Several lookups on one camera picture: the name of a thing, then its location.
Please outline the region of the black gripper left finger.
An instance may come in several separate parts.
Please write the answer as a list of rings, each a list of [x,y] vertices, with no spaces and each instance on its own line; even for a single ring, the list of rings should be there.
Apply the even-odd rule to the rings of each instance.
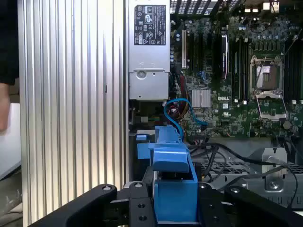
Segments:
[[[101,184],[32,224],[33,227],[152,227],[152,169],[121,190]]]

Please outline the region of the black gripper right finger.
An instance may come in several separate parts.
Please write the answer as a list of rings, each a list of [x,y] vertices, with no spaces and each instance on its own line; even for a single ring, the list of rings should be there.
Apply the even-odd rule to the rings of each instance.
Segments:
[[[198,175],[198,221],[202,227],[301,227],[303,177],[290,166],[264,173]]]

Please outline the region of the person's bare hand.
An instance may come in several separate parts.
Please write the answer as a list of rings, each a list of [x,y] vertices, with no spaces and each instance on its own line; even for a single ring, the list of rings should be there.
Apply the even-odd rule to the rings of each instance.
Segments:
[[[0,84],[0,131],[3,132],[8,126],[10,111],[9,85]]]

